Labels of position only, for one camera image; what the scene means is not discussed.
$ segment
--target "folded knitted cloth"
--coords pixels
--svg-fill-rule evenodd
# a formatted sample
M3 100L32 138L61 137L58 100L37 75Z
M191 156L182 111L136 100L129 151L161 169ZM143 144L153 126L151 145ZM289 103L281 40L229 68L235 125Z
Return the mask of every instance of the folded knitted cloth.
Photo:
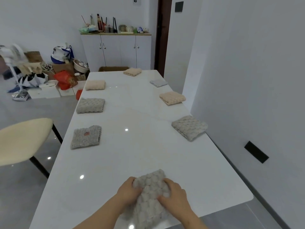
M169 215L157 200L157 197L161 194L167 198L170 196L170 190L163 178L165 178L164 171L159 169L133 181L132 186L134 188L143 188L136 204L129 209L132 210L136 229L150 228Z
M186 98L184 95L181 95L177 92L166 92L160 94L160 98L169 106L173 104L180 103L182 101L185 101Z
M182 117L172 122L172 126L189 141L192 141L199 134L208 129L208 125L205 122L200 122L191 115Z
M84 99L81 98L78 101L78 105L76 107L76 112L79 113L86 113L86 112L102 112L104 110L104 99L99 98L89 98Z
M71 149L99 145L102 127L98 125L74 130Z
M123 73L125 75L136 76L136 75L140 74L141 72L142 72L142 69L140 69L140 68L129 68L126 71L124 71Z
M86 90L104 90L105 89L105 80L87 80Z
M150 83L156 86L157 88L167 85L167 82L162 79L151 80Z

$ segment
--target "wooden countertop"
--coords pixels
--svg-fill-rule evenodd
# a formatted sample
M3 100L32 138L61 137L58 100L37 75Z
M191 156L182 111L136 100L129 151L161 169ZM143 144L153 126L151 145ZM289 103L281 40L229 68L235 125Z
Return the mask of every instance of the wooden countertop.
M96 34L93 34L93 33L81 33L81 35L136 35L136 36L151 36L150 33L143 33L143 34L140 34L140 33L136 33L136 34L121 34L121 33L104 33L104 32L101 32L101 33L96 33Z

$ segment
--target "bottle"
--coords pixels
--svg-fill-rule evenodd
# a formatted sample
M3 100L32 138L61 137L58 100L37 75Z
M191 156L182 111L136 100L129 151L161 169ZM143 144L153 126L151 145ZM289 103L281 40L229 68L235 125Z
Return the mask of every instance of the bottle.
M97 26L98 26L98 30L103 30L102 21L99 17L99 14L97 14Z

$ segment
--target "orange object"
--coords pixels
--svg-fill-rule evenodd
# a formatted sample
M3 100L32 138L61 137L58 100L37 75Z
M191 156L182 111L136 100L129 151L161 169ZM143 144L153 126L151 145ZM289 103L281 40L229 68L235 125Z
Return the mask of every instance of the orange object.
M77 84L77 81L74 80L74 76L65 70L56 73L54 79L58 80L58 86L61 90L67 90Z
M79 98L81 97L81 93L83 92L83 90L82 89L80 89L80 90L78 90L77 92L76 92L76 99L77 100L79 100Z

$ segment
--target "white cabinet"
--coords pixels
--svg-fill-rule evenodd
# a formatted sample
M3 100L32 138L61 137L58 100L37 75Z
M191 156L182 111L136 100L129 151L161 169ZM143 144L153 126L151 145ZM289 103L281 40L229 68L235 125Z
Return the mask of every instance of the white cabinet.
M91 72L101 66L150 70L151 35L83 34L81 39Z
M101 35L106 66L122 66L118 35Z
M137 53L135 36L120 35L117 36L120 39L120 51L122 66L137 67Z
M100 35L81 35L90 71L106 66Z
M137 68L150 70L151 36L136 36Z

